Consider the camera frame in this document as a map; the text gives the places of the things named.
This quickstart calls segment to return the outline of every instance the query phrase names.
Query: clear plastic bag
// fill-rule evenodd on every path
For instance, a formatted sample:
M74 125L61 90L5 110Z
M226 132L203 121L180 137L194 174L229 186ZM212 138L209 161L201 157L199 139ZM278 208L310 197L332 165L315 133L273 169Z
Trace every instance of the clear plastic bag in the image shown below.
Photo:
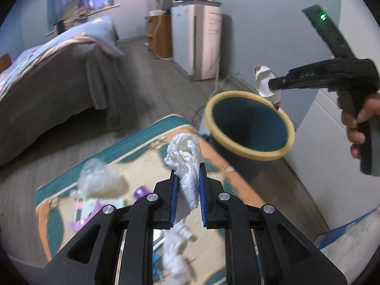
M127 183L117 169L100 159L87 161L77 182L76 197L119 197L127 190Z

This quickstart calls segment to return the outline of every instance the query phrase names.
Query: gray floor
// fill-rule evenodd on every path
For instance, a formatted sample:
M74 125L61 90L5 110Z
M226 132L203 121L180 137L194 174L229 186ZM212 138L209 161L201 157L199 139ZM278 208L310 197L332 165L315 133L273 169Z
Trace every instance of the gray floor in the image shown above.
M109 132L105 126L106 113L87 110L47 131L0 168L0 203L4 203L0 215L1 244L30 282L47 263L35 216L34 195L38 187L168 114L181 114L190 121L214 89L214 81L189 82L173 61L156 60L144 41L136 39L120 44L121 49L130 47L134 53L133 61L126 62L136 66L138 73L128 80L135 83L137 97L147 102L146 106L137 106L139 118L132 123L134 127L122 133ZM249 183L310 240L328 230L313 200L283 159L273 162Z

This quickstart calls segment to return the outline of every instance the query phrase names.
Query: brown nightstand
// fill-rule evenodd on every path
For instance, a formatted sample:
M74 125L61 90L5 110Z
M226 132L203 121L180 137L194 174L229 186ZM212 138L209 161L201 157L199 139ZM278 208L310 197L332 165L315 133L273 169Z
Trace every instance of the brown nightstand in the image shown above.
M159 20L160 26L154 34ZM157 15L145 17L146 19L146 36L148 37L148 47L155 54L156 58L170 58L173 56L171 45L171 15Z

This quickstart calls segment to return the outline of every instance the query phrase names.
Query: finger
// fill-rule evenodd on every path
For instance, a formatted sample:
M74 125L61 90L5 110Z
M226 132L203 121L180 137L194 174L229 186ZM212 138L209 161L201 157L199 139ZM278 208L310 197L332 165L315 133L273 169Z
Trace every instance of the finger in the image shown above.
M362 123L369 120L374 115L380 115L380 95L371 94L364 101L362 109L358 113L357 121Z
M363 133L352 128L347 128L347 138L351 143L356 143L357 145L362 145L366 139Z
M359 149L356 145L351 146L351 155L353 158L359 158L360 157L360 152L359 152Z
M344 110L342 111L342 123L349 128L356 128L358 125L356 119Z
M339 98L338 98L338 107L339 109L343 109L343 104Z

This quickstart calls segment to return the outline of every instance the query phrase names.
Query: blue bedspread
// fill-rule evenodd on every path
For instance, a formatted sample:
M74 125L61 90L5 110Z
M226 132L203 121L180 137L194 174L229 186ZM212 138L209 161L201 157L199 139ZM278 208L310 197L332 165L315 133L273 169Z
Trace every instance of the blue bedspread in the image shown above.
M122 51L116 46L117 33L111 17L103 16L96 18L65 31L44 45L22 52L11 66L0 74L0 100L4 97L12 83L18 79L19 75L38 57L64 41L73 39L83 33L102 42L103 45L112 49L115 53L123 55Z

